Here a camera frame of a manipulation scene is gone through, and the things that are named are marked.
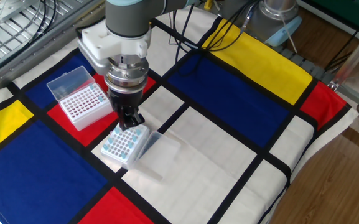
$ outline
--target mondrian pattern tablecloth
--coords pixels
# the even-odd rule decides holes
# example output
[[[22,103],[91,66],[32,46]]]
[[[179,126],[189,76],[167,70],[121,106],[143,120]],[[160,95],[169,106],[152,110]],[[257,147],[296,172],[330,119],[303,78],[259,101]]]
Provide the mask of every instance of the mondrian pattern tablecloth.
[[[178,12],[179,32],[186,16]],[[185,36],[206,46],[223,23],[195,10]],[[181,143],[165,179],[101,155],[116,114],[77,131],[49,92],[49,81],[79,66],[107,90],[74,40],[0,89],[1,223],[267,223],[306,161],[356,118],[324,84],[246,34],[219,52],[181,51],[174,66],[168,16],[152,32],[140,112]]]

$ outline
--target white square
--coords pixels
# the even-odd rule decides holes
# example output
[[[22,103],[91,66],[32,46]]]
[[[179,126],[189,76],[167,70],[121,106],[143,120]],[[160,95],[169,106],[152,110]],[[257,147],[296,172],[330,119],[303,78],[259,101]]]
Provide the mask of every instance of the white square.
[[[164,87],[159,87],[139,107],[142,114],[144,111],[155,117],[161,123],[165,123],[184,102]]]
[[[266,161],[255,170],[219,223],[257,223],[286,185],[286,176]]]
[[[256,154],[199,112],[189,108],[171,130],[235,179],[239,179]]]
[[[313,135],[314,127],[295,116],[280,135],[270,153],[293,170]]]

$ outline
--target teal plastic object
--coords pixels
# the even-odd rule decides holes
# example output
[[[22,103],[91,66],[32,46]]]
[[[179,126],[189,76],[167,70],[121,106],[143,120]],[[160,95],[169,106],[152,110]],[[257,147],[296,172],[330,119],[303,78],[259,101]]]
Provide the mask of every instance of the teal plastic object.
[[[195,4],[197,1],[198,0],[187,0],[185,7]]]
[[[115,6],[131,6],[143,0],[107,0],[107,1]]]
[[[301,24],[301,17],[295,17],[291,22],[287,23],[287,29],[289,30],[290,35],[292,35]],[[268,40],[265,41],[265,44],[269,44],[272,47],[277,47],[284,43],[289,38],[287,35],[286,28],[283,26],[282,29],[273,34]]]

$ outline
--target metal cylinder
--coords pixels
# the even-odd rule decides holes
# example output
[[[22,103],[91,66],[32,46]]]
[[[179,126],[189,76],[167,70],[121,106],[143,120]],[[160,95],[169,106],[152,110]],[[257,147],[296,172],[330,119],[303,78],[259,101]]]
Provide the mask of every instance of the metal cylinder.
[[[264,0],[265,6],[270,10],[286,12],[296,5],[296,0]]]

